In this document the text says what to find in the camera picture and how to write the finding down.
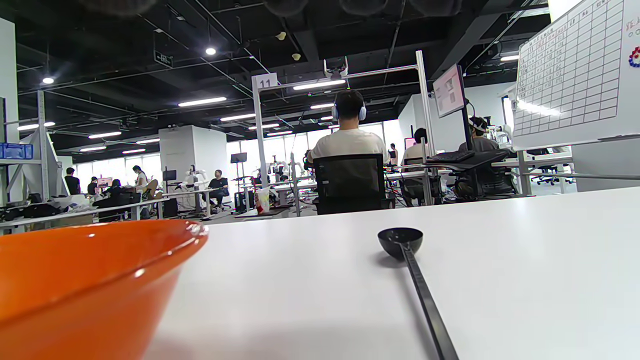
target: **headphones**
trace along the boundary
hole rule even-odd
[[[331,108],[331,115],[336,120],[340,119],[340,116],[338,114],[338,107],[336,105],[333,105],[333,107]],[[363,121],[366,118],[367,118],[367,108],[363,104],[362,107],[360,108],[360,113],[358,113],[358,121]]]

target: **person with vr headset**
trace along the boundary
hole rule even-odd
[[[362,94],[356,90],[344,90],[335,98],[333,117],[338,119],[340,129],[318,140],[316,147],[307,155],[307,161],[328,156],[382,154],[383,164],[389,163],[390,156],[382,139],[358,128],[367,116]]]
[[[471,150],[476,152],[498,150],[498,143],[485,137],[488,123],[481,117],[472,117],[469,119],[469,127],[471,128]],[[459,151],[467,150],[467,143],[463,142],[458,148]]]

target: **gray shirt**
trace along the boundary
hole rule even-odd
[[[471,145],[473,147],[473,151],[477,151],[477,152],[483,152],[483,151],[489,151],[489,150],[498,150],[500,149],[500,147],[498,146],[498,143],[489,139],[489,138],[485,138],[484,136],[479,137],[479,138],[472,138],[471,139]],[[458,148],[459,151],[464,151],[467,150],[467,143],[463,142],[462,144],[460,144],[460,147]]]

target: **security camera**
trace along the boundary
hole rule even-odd
[[[349,61],[347,57],[324,59],[324,75],[328,79],[340,80],[349,74]]]

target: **black t-shirt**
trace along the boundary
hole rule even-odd
[[[80,195],[80,179],[77,177],[67,175],[65,176],[67,187],[69,188],[69,195]]]
[[[86,192],[89,195],[95,195],[95,189],[98,187],[98,184],[96,183],[91,183],[89,184],[89,186],[86,187]]]
[[[223,186],[229,186],[229,181],[227,180],[226,177],[221,177],[220,180],[214,178],[209,183],[209,188],[212,188],[212,189],[221,188]]]

